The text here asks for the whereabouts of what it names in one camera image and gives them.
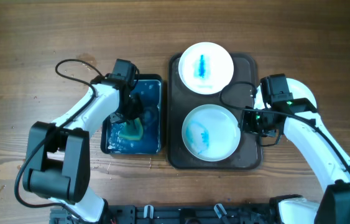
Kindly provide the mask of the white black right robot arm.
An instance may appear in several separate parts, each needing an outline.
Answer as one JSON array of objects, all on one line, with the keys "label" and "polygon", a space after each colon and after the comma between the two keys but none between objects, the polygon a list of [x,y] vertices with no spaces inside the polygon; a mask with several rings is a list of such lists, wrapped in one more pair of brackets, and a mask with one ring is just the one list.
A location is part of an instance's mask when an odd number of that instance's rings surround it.
[{"label": "white black right robot arm", "polygon": [[279,223],[350,223],[350,157],[307,98],[243,108],[241,129],[263,136],[278,130],[301,152],[323,189],[319,203],[301,196],[274,198]]}]

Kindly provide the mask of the white plate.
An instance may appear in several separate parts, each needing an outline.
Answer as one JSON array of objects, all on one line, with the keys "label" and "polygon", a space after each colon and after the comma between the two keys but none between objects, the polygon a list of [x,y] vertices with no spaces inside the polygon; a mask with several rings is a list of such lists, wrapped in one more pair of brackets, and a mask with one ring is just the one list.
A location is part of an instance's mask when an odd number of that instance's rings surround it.
[{"label": "white plate", "polygon": [[297,114],[311,111],[317,113],[317,103],[311,90],[302,82],[292,78],[287,78],[287,83],[290,92],[293,94],[292,100],[278,101],[271,105],[264,104],[260,86],[257,88],[254,109],[269,109],[286,114]]},{"label": "white plate", "polygon": [[191,110],[182,124],[186,149],[196,158],[217,162],[228,158],[241,140],[236,117],[226,108],[206,104]]},{"label": "white plate", "polygon": [[212,95],[233,79],[234,63],[229,52],[212,42],[199,42],[182,53],[178,63],[182,83],[192,92]]}]

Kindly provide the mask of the green yellow sponge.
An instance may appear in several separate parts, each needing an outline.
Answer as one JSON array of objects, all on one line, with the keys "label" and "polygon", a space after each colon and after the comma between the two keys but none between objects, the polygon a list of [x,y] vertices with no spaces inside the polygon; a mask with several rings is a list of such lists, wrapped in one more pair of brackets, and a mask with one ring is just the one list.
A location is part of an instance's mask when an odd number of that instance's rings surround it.
[{"label": "green yellow sponge", "polygon": [[125,122],[125,125],[119,131],[119,137],[130,140],[139,141],[142,139],[144,129],[139,118]]}]

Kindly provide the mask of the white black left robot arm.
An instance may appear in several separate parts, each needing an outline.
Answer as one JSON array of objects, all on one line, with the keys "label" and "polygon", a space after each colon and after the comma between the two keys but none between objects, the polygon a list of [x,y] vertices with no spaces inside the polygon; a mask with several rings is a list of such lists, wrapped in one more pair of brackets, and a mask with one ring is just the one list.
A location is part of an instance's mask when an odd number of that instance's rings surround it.
[{"label": "white black left robot arm", "polygon": [[49,200],[82,223],[114,223],[107,200],[96,195],[90,182],[90,138],[110,115],[130,123],[142,112],[132,90],[134,75],[98,75],[85,95],[65,114],[50,123],[32,125],[27,152],[15,183],[16,199],[26,207],[19,189]]}]

